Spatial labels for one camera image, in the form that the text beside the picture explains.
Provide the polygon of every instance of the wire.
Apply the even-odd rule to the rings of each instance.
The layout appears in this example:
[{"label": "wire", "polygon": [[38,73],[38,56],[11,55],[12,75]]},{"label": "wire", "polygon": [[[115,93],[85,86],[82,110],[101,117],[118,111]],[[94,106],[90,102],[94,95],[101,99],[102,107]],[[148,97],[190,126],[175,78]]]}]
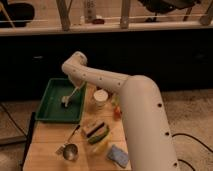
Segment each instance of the wire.
[{"label": "wire", "polygon": [[192,135],[189,135],[189,134],[186,134],[186,133],[176,133],[174,135],[172,135],[172,137],[176,137],[176,136],[186,136],[186,137],[190,137],[194,140],[196,140],[197,142],[199,142],[201,145],[203,145],[208,151],[210,151],[211,153],[213,153],[213,150],[207,146],[206,144],[204,144],[201,140],[199,140],[198,138],[192,136]]},{"label": "wire", "polygon": [[27,137],[27,134],[24,132],[24,130],[23,130],[20,126],[18,126],[18,124],[17,124],[17,123],[15,122],[15,120],[12,118],[10,112],[8,112],[7,108],[6,108],[2,103],[0,103],[0,106],[2,107],[2,109],[4,110],[4,112],[8,115],[8,117],[9,117],[10,120],[13,122],[13,124],[16,126],[16,128],[17,128],[19,131],[21,131],[21,133],[22,133],[25,137]]},{"label": "wire", "polygon": [[193,171],[196,171],[195,168],[187,161],[183,160],[183,159],[178,159],[179,162],[183,162],[184,164],[186,164],[187,166],[189,166]]}]

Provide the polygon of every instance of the wooden tabletop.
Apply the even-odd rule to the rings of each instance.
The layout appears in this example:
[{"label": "wooden tabletop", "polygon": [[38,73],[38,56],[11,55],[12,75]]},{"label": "wooden tabletop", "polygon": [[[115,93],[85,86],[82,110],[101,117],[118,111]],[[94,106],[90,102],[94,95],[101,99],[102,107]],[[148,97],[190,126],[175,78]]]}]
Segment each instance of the wooden tabletop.
[{"label": "wooden tabletop", "polygon": [[91,151],[95,145],[88,144],[80,129],[71,140],[78,146],[78,159],[75,162],[66,161],[61,155],[56,155],[55,151],[66,142],[76,125],[37,122],[24,171],[131,171],[130,162],[123,169],[106,157],[112,144],[127,152],[126,141],[122,121],[113,118],[113,106],[110,99],[103,108],[99,109],[92,99],[94,91],[95,86],[88,84],[80,124],[84,125],[97,118],[107,123],[111,133],[107,149],[98,155],[92,154]]}]

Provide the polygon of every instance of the green plastic bin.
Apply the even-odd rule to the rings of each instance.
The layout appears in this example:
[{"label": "green plastic bin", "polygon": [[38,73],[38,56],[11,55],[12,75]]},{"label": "green plastic bin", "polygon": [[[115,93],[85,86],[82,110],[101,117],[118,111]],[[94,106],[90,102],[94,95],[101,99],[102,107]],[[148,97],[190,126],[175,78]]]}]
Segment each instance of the green plastic bin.
[{"label": "green plastic bin", "polygon": [[50,79],[36,112],[35,120],[53,123],[79,123],[83,112],[86,85],[75,92],[68,108],[61,105],[62,97],[69,95],[73,90],[74,86],[68,79]]}]

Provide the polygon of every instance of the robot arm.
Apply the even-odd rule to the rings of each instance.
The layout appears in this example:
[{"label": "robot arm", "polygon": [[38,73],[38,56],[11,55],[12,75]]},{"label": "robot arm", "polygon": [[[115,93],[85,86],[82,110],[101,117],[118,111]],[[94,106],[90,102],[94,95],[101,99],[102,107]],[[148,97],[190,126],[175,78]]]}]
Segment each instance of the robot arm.
[{"label": "robot arm", "polygon": [[75,52],[62,70],[75,86],[84,81],[119,95],[132,170],[180,171],[158,86],[145,76],[129,76],[86,67]]}]

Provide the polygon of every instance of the floor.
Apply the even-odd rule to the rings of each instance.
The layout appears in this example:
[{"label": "floor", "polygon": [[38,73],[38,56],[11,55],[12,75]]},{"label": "floor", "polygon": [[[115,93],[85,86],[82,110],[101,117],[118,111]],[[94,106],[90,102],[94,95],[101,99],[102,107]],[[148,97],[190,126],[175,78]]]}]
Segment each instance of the floor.
[{"label": "floor", "polygon": [[[213,89],[162,92],[172,134],[188,133],[199,138],[213,149]],[[3,102],[12,117],[27,132],[30,115],[36,111],[39,101]],[[21,133],[0,108],[0,138]],[[213,170],[213,154],[191,138],[174,138],[177,156],[188,161],[196,171]],[[19,171],[24,144],[0,147],[0,170]],[[180,163],[181,171],[191,169]]]},{"label": "floor", "polygon": [[[61,26],[56,0],[8,0],[10,3],[27,2],[35,8],[35,18],[28,23],[29,28],[47,28]],[[198,20],[207,10],[210,0],[202,0],[201,4],[193,7],[188,20]],[[122,0],[97,0],[95,1],[96,14],[102,16],[106,23],[119,23]],[[158,21],[182,21],[187,9],[174,10],[164,15],[158,15]],[[83,0],[73,0],[69,17],[72,25],[81,24]],[[148,17],[154,17],[138,0],[131,0],[130,17],[132,22],[145,22]]]}]

